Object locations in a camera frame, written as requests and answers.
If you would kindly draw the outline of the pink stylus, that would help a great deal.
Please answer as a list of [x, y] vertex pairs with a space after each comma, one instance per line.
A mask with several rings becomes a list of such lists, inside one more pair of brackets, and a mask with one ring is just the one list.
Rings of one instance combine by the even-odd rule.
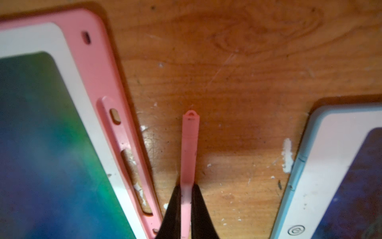
[[195, 182], [200, 116], [187, 111], [182, 119], [181, 145], [181, 238], [187, 239], [191, 227], [192, 189]]

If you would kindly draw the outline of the blue tablet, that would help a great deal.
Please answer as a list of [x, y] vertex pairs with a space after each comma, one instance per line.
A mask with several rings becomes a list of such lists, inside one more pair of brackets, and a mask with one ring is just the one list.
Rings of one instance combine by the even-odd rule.
[[332, 105], [309, 117], [273, 239], [382, 236], [382, 105]]

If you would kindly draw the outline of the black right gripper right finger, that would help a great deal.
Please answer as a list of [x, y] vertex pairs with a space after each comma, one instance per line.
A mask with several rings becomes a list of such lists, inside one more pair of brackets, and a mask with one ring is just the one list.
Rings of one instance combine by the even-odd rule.
[[191, 204], [192, 239], [219, 239], [197, 184], [193, 185]]

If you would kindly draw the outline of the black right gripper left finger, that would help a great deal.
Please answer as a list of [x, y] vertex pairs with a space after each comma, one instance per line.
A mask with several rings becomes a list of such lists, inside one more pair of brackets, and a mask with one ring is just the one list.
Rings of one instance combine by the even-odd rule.
[[181, 187], [177, 185], [172, 193], [165, 217], [155, 239], [181, 238]]

